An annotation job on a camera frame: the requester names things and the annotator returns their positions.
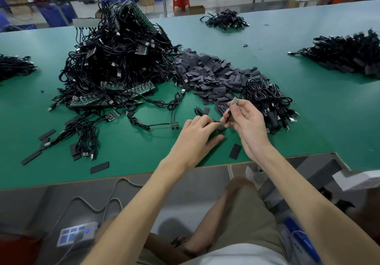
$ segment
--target pile of black cables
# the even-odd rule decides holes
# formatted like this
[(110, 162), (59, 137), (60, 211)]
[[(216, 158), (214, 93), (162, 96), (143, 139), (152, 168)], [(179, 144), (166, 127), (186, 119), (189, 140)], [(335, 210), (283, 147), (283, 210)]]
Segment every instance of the pile of black cables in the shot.
[(150, 91), (144, 88), (154, 88), (153, 84), (169, 80), (177, 83), (172, 53), (180, 45), (173, 46), (162, 27), (153, 25), (131, 0), (101, 2), (99, 8), (102, 18), (97, 28), (77, 28), (76, 50), (69, 52), (59, 75), (64, 87), (57, 88), (60, 94), (52, 99), (54, 103), (49, 108), (51, 111), (64, 104), (78, 113), (79, 119), (66, 127), (57, 141), (77, 133), (76, 150), (84, 156), (99, 148), (95, 125), (110, 121), (107, 108), (118, 115), (118, 108), (125, 109), (131, 113), (128, 117), (132, 124), (148, 130), (148, 126), (132, 118), (136, 106), (142, 103), (137, 98), (143, 97), (160, 108), (166, 105), (170, 111), (182, 99), (182, 95), (179, 100), (176, 95), (166, 104), (142, 96)]
[(26, 76), (36, 70), (30, 56), (24, 58), (4, 56), (0, 54), (0, 82), (16, 75)]
[(302, 55), (329, 70), (361, 73), (380, 79), (380, 40), (377, 33), (368, 30), (345, 37), (316, 37), (314, 46), (302, 48), (289, 55)]
[(285, 96), (276, 84), (267, 78), (250, 79), (243, 87), (241, 99), (249, 100), (264, 116), (267, 132), (276, 134), (281, 127), (289, 130), (288, 122), (297, 122), (298, 113), (290, 109), (292, 98)]
[(239, 17), (236, 11), (231, 11), (230, 9), (216, 13), (216, 15), (213, 15), (211, 13), (208, 14), (211, 15), (211, 17), (203, 16), (200, 18), (200, 20), (208, 17), (209, 19), (205, 21), (207, 26), (220, 27), (223, 29), (223, 31), (226, 31), (227, 28), (238, 29), (249, 26), (247, 22), (244, 21), (243, 17)]

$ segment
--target person's right hand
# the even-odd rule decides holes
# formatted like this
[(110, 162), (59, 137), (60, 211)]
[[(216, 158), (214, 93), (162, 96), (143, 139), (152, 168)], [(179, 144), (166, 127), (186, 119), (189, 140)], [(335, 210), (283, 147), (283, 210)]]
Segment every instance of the person's right hand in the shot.
[[(239, 133), (241, 143), (247, 156), (257, 162), (257, 157), (265, 148), (271, 147), (266, 133), (264, 116), (248, 100), (238, 99), (237, 104), (231, 106), (231, 114), (235, 121), (227, 122), (225, 127), (234, 127)], [(228, 110), (220, 119), (225, 123), (229, 116)]]

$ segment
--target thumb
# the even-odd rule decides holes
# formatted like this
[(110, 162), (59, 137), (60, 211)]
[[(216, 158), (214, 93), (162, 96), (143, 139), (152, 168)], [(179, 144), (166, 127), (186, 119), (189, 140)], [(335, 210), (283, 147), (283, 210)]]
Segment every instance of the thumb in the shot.
[(237, 123), (242, 123), (246, 118), (236, 104), (231, 106), (231, 114)]
[(221, 140), (223, 140), (223, 135), (218, 135), (209, 140), (206, 143), (206, 155), (211, 151), (212, 148), (214, 148)]

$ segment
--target hand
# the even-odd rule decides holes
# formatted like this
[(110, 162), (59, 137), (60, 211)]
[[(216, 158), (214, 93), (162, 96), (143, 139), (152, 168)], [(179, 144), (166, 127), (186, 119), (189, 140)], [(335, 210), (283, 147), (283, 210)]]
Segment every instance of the hand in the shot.
[[(251, 102), (242, 99), (231, 106), (231, 114), (235, 121), (227, 122), (225, 127), (234, 127), (239, 133), (245, 153), (257, 162), (257, 157), (263, 149), (272, 146), (266, 133), (263, 114)], [(227, 110), (220, 119), (221, 123), (226, 122), (228, 116)]]
[(184, 170), (195, 167), (221, 140), (217, 135), (208, 141), (211, 133), (221, 126), (208, 115), (187, 120), (170, 153), (165, 158), (178, 164)]

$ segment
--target blue package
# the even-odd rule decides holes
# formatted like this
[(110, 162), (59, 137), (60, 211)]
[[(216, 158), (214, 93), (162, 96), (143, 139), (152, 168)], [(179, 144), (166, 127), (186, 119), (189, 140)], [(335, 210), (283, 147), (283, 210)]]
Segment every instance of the blue package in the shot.
[(286, 219), (284, 225), (288, 228), (292, 236), (298, 241), (298, 243), (305, 249), (305, 251), (310, 255), (310, 257), (316, 262), (321, 262), (316, 249), (313, 244), (311, 244), (310, 239), (307, 237), (306, 233), (302, 230), (300, 226), (292, 218)]

